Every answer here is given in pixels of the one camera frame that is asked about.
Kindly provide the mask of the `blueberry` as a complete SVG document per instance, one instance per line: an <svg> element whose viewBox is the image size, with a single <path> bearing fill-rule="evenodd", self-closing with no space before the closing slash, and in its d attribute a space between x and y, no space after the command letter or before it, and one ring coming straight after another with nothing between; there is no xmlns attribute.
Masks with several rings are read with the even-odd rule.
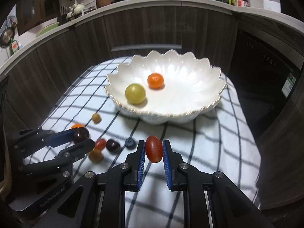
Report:
<svg viewBox="0 0 304 228"><path fill-rule="evenodd" d="M132 150L133 148L135 148L136 145L137 145L137 143L132 137L126 139L125 144L124 144L124 146L129 150Z"/></svg>

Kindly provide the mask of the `green plastic basin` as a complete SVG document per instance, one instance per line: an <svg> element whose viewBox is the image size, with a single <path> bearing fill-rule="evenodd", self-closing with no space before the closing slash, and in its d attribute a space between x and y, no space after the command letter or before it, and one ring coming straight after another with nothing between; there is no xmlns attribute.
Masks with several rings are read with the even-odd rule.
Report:
<svg viewBox="0 0 304 228"><path fill-rule="evenodd" d="M52 23L52 24L49 24L47 26L45 26L44 28L42 28L41 30L38 31L38 33L36 34L36 38L43 35L44 33L52 30L52 29L55 29L59 26L59 22L55 22L55 23Z"/></svg>

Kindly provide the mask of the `green yellow plum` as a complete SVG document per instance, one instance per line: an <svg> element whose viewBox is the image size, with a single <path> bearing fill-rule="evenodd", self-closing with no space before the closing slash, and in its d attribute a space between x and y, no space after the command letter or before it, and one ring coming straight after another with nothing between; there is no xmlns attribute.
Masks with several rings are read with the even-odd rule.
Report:
<svg viewBox="0 0 304 228"><path fill-rule="evenodd" d="M125 89L125 97L128 103L139 105L145 100L146 91L140 84L133 83Z"/></svg>

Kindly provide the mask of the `white square box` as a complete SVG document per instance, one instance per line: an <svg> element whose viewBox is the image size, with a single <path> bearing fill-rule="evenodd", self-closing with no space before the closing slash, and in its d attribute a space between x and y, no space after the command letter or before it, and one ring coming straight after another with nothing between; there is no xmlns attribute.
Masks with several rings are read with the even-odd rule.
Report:
<svg viewBox="0 0 304 228"><path fill-rule="evenodd" d="M281 4L280 2L276 2L276 1L264 0L263 9L280 13Z"/></svg>

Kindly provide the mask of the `white scalloped ceramic bowl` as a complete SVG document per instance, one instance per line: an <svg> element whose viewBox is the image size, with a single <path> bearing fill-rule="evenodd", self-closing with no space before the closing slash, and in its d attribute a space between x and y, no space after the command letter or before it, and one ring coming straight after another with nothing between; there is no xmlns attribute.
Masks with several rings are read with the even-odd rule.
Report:
<svg viewBox="0 0 304 228"><path fill-rule="evenodd" d="M152 73L163 76L162 88L149 88L147 78ZM128 103L125 97L125 89L133 83L146 91L139 105ZM122 114L160 125L188 123L209 112L220 102L226 86L221 68L211 65L209 59L171 49L164 54L134 55L129 63L118 64L116 72L107 75L104 90Z"/></svg>

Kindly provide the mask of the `white teapot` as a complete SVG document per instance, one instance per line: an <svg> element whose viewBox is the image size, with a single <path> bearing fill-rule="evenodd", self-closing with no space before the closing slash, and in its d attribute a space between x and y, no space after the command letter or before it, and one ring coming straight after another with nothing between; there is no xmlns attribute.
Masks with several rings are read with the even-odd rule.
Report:
<svg viewBox="0 0 304 228"><path fill-rule="evenodd" d="M74 0L74 4L72 6L69 6L67 18L83 15L84 9L85 9L85 5L83 3L78 3L77 0Z"/></svg>

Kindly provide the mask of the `black dishwasher door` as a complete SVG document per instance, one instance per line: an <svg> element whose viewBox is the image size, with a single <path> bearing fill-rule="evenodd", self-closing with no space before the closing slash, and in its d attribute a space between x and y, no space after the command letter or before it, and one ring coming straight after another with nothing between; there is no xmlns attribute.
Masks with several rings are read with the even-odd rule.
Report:
<svg viewBox="0 0 304 228"><path fill-rule="evenodd" d="M299 69L275 48L239 29L228 72L254 139L274 122L288 101L287 80Z"/></svg>

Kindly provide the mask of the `small brown longan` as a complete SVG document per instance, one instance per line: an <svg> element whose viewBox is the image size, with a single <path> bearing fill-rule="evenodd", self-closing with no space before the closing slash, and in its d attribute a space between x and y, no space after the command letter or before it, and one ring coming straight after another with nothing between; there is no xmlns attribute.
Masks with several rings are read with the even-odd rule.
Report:
<svg viewBox="0 0 304 228"><path fill-rule="evenodd" d="M94 113L92 115L92 121L95 123L95 124L98 124L101 122L101 117L98 113Z"/></svg>
<svg viewBox="0 0 304 228"><path fill-rule="evenodd" d="M88 153L88 157L91 162L97 164L103 159L103 155L101 150L94 148L92 151Z"/></svg>

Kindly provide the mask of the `checked white blue cloth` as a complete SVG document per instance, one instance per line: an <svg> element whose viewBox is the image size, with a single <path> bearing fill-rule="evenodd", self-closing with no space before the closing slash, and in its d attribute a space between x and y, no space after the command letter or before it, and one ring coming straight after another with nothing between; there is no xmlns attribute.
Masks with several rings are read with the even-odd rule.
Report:
<svg viewBox="0 0 304 228"><path fill-rule="evenodd" d="M268 227L254 201L261 157L232 83L191 53L89 68L43 128L37 166L69 153L72 186L36 227Z"/></svg>

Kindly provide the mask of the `orange mandarin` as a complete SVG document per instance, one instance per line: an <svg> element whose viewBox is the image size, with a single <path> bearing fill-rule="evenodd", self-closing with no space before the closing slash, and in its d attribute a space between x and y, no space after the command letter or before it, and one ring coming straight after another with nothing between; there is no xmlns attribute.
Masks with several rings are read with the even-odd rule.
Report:
<svg viewBox="0 0 304 228"><path fill-rule="evenodd" d="M85 127L83 124L81 123L76 123L74 125L71 126L71 129L74 129L74 128L81 128L81 127Z"/></svg>
<svg viewBox="0 0 304 228"><path fill-rule="evenodd" d="M152 73L147 78L148 86L151 89L160 89L164 85L164 78L159 73Z"/></svg>

